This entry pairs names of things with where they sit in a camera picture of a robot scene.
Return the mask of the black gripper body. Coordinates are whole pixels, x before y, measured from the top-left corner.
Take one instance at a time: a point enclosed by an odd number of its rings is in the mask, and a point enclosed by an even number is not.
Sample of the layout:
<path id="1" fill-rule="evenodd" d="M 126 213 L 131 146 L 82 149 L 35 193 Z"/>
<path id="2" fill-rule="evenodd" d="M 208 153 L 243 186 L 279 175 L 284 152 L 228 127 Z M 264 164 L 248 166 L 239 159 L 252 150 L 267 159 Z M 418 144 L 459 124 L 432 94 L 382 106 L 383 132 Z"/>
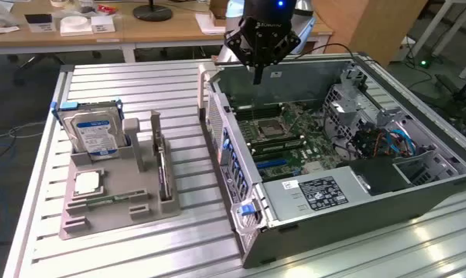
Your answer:
<path id="1" fill-rule="evenodd" d="M 259 33 L 292 31 L 295 1 L 246 1 L 239 28 L 254 48 L 256 65 L 256 39 Z"/>

